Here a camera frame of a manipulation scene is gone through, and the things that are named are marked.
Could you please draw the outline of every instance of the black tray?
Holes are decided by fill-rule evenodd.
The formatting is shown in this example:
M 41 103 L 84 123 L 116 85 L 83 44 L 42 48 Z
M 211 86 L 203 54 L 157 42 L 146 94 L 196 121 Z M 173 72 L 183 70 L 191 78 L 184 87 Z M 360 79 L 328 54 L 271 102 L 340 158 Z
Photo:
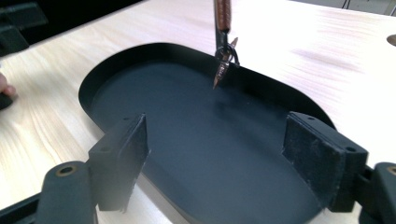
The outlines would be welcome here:
M 190 222 L 308 221 L 320 209 L 281 155 L 286 116 L 332 122 L 307 96 L 244 67 L 231 66 L 212 90 L 217 66 L 178 45 L 135 47 L 97 65 L 79 100 L 104 132 L 147 114 L 151 154 L 143 173 Z

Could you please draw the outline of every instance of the wood grain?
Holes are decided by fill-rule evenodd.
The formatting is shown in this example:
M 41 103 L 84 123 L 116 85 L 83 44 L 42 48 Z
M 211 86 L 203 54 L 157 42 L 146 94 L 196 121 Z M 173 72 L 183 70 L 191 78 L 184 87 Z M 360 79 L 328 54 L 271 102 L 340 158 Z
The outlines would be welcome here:
M 239 37 L 242 66 L 310 96 L 370 151 L 370 165 L 396 162 L 396 47 L 387 41 L 396 18 L 290 1 L 232 4 L 230 38 Z M 103 133 L 81 109 L 78 88 L 99 62 L 155 42 L 214 54 L 213 15 L 211 0 L 150 0 L 3 59 L 19 97 L 0 111 L 0 208 L 39 192 L 54 165 L 88 159 Z M 100 223 L 186 222 L 143 176 L 129 207 L 126 216 L 101 213 Z M 357 223 L 358 214 L 358 206 L 324 211 L 312 223 Z

